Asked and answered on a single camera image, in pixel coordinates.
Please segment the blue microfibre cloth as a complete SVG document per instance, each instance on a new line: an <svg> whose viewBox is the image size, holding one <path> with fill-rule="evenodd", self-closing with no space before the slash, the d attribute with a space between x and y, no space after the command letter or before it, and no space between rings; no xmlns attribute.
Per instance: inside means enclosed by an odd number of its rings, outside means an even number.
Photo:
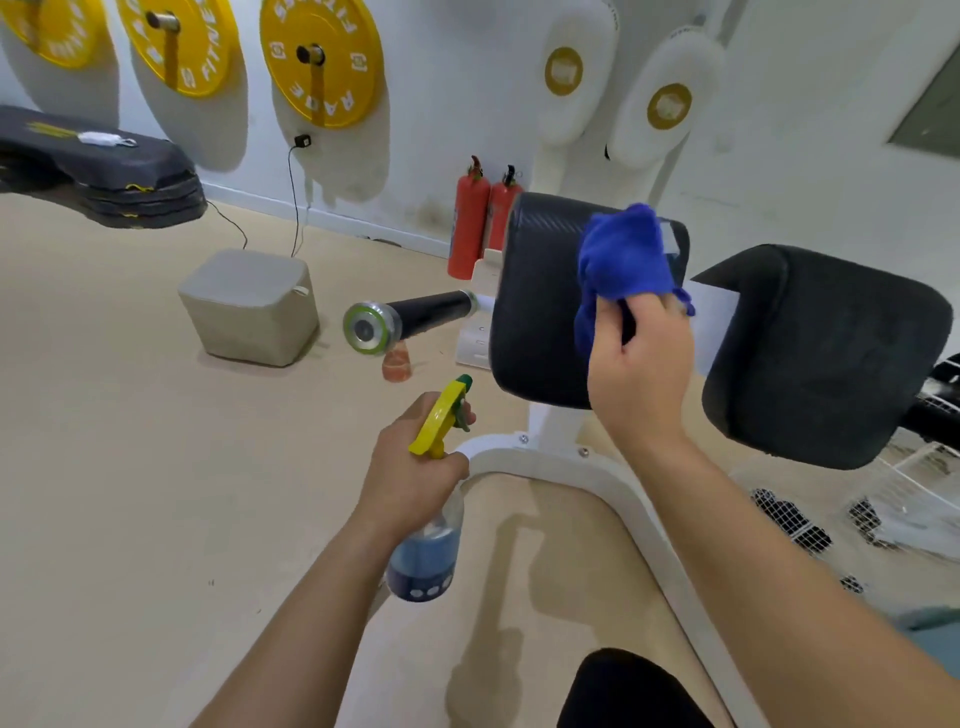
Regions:
<svg viewBox="0 0 960 728"><path fill-rule="evenodd" d="M695 308L683 282L690 256L686 228L659 217L644 203L593 214L581 236L577 282L581 301L574 317L578 355L594 346L598 298L620 302L641 294L674 295L690 316Z"/></svg>

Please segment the person's right hand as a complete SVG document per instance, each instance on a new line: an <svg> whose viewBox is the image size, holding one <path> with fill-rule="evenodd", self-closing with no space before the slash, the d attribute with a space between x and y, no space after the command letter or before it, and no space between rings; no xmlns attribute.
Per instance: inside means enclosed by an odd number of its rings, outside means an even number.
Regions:
<svg viewBox="0 0 960 728"><path fill-rule="evenodd" d="M634 333L621 354L590 354L587 390L611 441L634 460L685 438L682 405L694 343L687 310L674 295L635 295L626 305Z"/></svg>

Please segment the spray bottle with yellow trigger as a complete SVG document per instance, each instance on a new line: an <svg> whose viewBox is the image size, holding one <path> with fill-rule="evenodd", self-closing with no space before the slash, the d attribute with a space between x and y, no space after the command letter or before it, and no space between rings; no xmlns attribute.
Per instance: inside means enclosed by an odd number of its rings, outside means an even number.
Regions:
<svg viewBox="0 0 960 728"><path fill-rule="evenodd" d="M465 401L472 386L473 378L463 373L444 387L409 445L412 455L442 459L446 455L445 439L451 430L470 432ZM457 485L438 514L392 552L385 583L395 597L409 602L433 601L450 588L464 514L464 497Z"/></svg>

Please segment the black rounded machine pad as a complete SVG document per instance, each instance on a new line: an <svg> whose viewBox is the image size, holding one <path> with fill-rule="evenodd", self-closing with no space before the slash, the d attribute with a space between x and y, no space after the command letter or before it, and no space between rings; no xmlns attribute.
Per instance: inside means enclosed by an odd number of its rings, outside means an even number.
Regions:
<svg viewBox="0 0 960 728"><path fill-rule="evenodd" d="M834 470L881 454L954 323L929 285L781 245L741 251L686 291L706 418L745 447Z"/></svg>

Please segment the yellow weight plate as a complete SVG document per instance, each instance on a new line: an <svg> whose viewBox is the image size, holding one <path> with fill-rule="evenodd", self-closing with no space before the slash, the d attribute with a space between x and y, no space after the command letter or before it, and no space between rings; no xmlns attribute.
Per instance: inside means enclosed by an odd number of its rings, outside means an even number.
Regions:
<svg viewBox="0 0 960 728"><path fill-rule="evenodd" d="M240 54L230 0L115 0L131 48L164 85L207 98Z"/></svg>
<svg viewBox="0 0 960 728"><path fill-rule="evenodd" d="M69 70L92 65L107 37L102 0L0 0L0 19L30 52Z"/></svg>
<svg viewBox="0 0 960 728"><path fill-rule="evenodd" d="M263 0L259 39L275 88L314 126L352 127L376 107L384 59L364 0Z"/></svg>

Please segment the black carbon-look machine pad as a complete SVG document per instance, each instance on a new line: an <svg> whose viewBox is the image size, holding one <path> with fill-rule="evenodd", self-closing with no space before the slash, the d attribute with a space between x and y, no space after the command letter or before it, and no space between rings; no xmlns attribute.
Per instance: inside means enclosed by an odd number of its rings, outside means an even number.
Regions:
<svg viewBox="0 0 960 728"><path fill-rule="evenodd" d="M591 410L589 354L575 343L582 294L578 257L596 214L613 207L524 192L510 210L488 338L489 364L505 392L534 404Z"/></svg>

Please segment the grey soft cube block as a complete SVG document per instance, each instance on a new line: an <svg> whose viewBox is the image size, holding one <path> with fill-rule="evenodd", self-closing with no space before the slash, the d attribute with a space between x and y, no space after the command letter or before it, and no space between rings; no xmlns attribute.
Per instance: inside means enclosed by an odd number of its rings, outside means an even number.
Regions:
<svg viewBox="0 0 960 728"><path fill-rule="evenodd" d="M322 328L308 266L296 257L221 249L177 294L202 350L213 358L285 368Z"/></svg>

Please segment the red fire extinguisher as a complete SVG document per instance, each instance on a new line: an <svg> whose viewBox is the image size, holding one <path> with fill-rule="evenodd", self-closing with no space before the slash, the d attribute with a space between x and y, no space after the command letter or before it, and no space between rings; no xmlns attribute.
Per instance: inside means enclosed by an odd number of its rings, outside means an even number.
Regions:
<svg viewBox="0 0 960 728"><path fill-rule="evenodd" d="M484 236L485 251L503 251L509 216L522 192L523 187L518 180L518 170L514 164L509 164L501 179L493 184L489 191Z"/></svg>
<svg viewBox="0 0 960 728"><path fill-rule="evenodd" d="M469 281L473 277L475 262L481 257L491 189L479 157L473 154L458 179L454 200L447 262L447 273L453 279Z"/></svg>

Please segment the person's left hand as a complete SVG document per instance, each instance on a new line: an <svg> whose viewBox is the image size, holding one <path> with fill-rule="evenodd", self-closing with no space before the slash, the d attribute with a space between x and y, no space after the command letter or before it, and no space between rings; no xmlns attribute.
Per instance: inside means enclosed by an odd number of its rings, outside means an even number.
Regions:
<svg viewBox="0 0 960 728"><path fill-rule="evenodd" d="M459 484L429 483L427 457L409 451L439 394L421 394L380 431L349 519L351 526L372 533L387 552L426 526Z"/></svg>

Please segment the person's black shorts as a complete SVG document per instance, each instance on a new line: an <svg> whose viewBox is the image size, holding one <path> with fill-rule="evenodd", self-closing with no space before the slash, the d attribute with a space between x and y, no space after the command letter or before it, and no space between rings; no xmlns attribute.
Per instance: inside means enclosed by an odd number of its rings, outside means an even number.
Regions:
<svg viewBox="0 0 960 728"><path fill-rule="evenodd" d="M640 655L605 647L580 663L557 728L714 728L684 686Z"/></svg>

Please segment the white exercise machine frame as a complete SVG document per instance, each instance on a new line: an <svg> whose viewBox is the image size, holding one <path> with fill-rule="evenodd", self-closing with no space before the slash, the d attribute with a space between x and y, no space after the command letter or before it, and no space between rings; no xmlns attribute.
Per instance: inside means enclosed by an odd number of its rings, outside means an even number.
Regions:
<svg viewBox="0 0 960 728"><path fill-rule="evenodd" d="M554 195L562 184L561 162L544 162L541 175L556 180L533 181L527 192ZM721 637L681 565L673 544L640 480L626 465L578 442L587 410L528 400L527 429L512 434L472 437L457 451L470 460L474 477L510 475L588 492L620 519L645 559L737 728L770 728L745 685Z"/></svg>

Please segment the white weight plate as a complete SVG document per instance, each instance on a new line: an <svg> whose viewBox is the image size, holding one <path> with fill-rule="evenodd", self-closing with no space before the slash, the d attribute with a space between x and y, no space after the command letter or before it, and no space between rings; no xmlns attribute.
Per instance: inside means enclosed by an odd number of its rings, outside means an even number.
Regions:
<svg viewBox="0 0 960 728"><path fill-rule="evenodd" d="M605 143L605 157L632 171L663 159L714 100L725 48L701 27L682 26L655 48L632 81Z"/></svg>
<svg viewBox="0 0 960 728"><path fill-rule="evenodd" d="M547 30L537 73L536 135L545 147L578 140L613 73L620 19L610 0L577 0Z"/></svg>

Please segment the person's right forearm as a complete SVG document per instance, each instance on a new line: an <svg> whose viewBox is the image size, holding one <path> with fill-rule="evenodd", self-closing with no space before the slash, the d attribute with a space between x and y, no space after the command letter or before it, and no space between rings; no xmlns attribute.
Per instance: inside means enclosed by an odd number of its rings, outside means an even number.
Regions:
<svg viewBox="0 0 960 728"><path fill-rule="evenodd" d="M960 728L960 681L680 435L622 453L771 728Z"/></svg>

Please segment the stack of black step platforms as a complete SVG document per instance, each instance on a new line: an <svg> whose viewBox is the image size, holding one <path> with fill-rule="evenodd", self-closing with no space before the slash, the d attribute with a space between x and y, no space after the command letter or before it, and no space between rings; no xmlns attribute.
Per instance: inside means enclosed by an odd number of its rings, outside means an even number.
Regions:
<svg viewBox="0 0 960 728"><path fill-rule="evenodd" d="M0 194L51 202L114 229L183 225L209 205L177 144L9 104L0 104Z"/></svg>

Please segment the person's left forearm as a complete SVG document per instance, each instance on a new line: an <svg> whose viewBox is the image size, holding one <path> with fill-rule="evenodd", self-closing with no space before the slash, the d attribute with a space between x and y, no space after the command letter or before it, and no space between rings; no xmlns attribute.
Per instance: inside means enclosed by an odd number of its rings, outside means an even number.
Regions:
<svg viewBox="0 0 960 728"><path fill-rule="evenodd" d="M334 728L396 543L351 516L190 728Z"/></svg>

